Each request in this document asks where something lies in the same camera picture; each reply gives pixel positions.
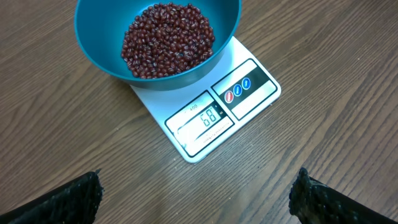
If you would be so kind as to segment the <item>teal round bowl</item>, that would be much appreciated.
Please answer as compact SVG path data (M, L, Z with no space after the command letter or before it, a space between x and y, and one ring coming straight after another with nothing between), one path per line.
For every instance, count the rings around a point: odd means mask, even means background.
M158 91L189 86L206 76L221 60L233 38L242 10L241 0L174 0L189 3L209 18L215 34L213 55L186 72L158 79L135 78L121 57L124 33L134 18L157 0L79 0L75 9L75 37L85 56L100 70L129 85Z

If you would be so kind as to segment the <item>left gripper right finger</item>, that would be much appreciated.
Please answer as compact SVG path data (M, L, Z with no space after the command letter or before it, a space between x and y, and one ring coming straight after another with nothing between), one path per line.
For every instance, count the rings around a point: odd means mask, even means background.
M289 212L303 224L397 224L310 177L303 167L290 189Z

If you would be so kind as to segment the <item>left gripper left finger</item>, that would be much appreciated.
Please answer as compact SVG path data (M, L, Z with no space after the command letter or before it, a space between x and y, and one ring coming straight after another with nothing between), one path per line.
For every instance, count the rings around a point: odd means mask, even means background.
M98 173L87 172L1 215L3 224L93 224L104 188Z

